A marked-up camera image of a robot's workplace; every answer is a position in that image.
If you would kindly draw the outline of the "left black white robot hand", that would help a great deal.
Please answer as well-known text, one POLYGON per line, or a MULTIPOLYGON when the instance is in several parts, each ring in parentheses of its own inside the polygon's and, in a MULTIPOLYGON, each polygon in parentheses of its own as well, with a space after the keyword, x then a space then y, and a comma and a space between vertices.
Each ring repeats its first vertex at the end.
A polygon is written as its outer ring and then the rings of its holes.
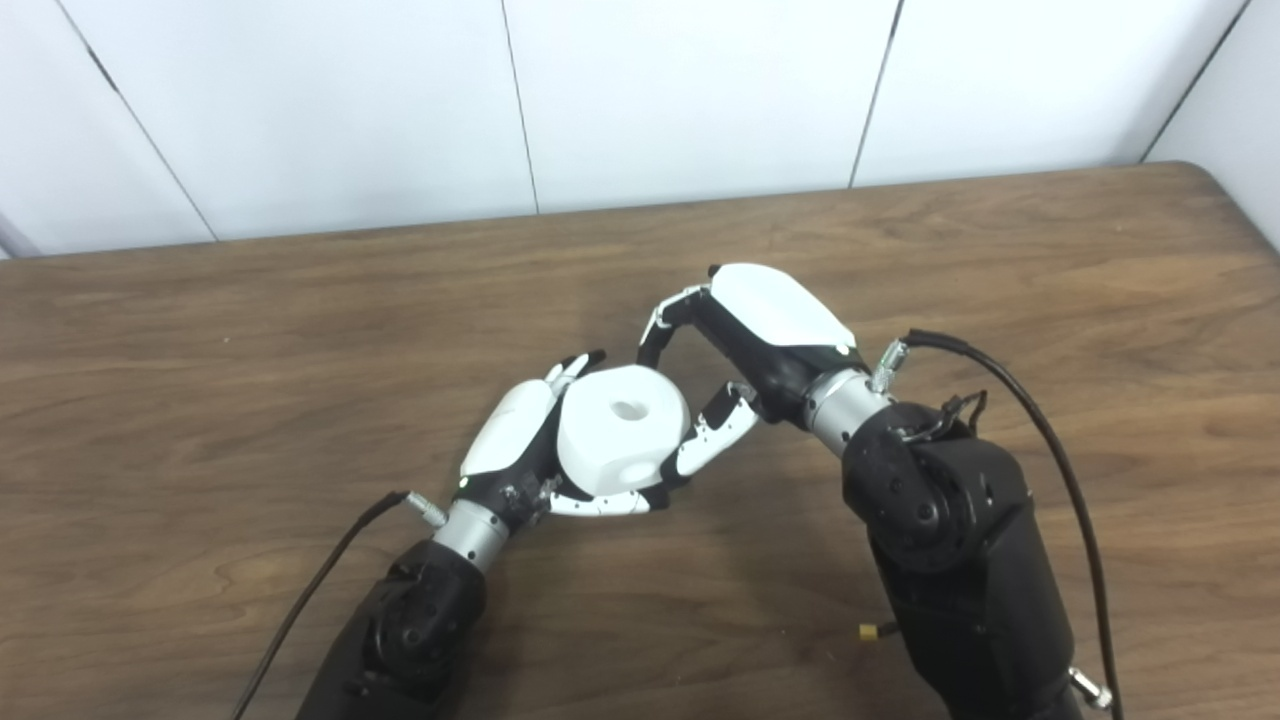
POLYGON ((547 514, 612 518, 650 512, 660 465, 690 428, 675 383, 628 364, 600 369, 602 350, 573 355, 513 386, 460 468, 456 500, 484 509, 511 534, 547 514))

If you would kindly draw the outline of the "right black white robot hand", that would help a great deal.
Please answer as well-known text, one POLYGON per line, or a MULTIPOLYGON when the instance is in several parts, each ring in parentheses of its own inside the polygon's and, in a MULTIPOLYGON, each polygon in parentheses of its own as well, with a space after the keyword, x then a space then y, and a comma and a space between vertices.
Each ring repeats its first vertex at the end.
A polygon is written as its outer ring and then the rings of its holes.
POLYGON ((741 377, 712 396, 663 461, 664 489, 686 486, 759 421, 810 430, 819 383, 867 368, 854 333, 787 273, 735 263, 708 275, 658 304, 637 346, 637 364, 657 369, 675 332, 691 325, 741 377))

